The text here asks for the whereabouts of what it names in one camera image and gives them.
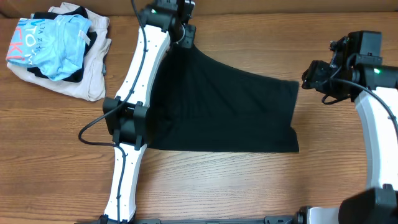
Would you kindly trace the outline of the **black t-shirt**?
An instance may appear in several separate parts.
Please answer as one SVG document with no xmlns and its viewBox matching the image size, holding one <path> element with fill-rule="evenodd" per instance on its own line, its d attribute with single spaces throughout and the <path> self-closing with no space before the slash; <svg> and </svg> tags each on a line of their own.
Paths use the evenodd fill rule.
<svg viewBox="0 0 398 224">
<path fill-rule="evenodd" d="M 298 152 L 292 118 L 299 84 L 238 70 L 196 47 L 174 47 L 150 96 L 154 149 Z"/>
</svg>

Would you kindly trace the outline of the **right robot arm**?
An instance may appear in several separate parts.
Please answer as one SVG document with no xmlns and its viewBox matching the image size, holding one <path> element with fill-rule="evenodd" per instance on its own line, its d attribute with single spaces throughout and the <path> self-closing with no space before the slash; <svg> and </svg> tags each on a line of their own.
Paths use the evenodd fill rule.
<svg viewBox="0 0 398 224">
<path fill-rule="evenodd" d="M 302 207 L 292 223 L 397 223 L 397 67 L 383 65 L 381 44 L 381 32 L 350 32 L 330 43 L 330 62 L 314 60 L 302 75 L 303 89 L 354 103 L 367 177 L 363 192 L 336 208 Z"/>
</svg>

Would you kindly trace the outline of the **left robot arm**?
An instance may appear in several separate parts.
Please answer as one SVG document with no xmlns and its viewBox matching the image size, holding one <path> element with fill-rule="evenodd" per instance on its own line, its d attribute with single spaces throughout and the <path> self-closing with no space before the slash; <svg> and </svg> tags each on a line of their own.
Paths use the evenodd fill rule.
<svg viewBox="0 0 398 224">
<path fill-rule="evenodd" d="M 103 112 L 113 137 L 115 161 L 111 193 L 99 223 L 133 223 L 139 169 L 147 149 L 146 116 L 159 66 L 173 45 L 190 48 L 196 28 L 188 22 L 195 2 L 154 1 L 137 14 L 136 49 L 127 75 Z"/>
</svg>

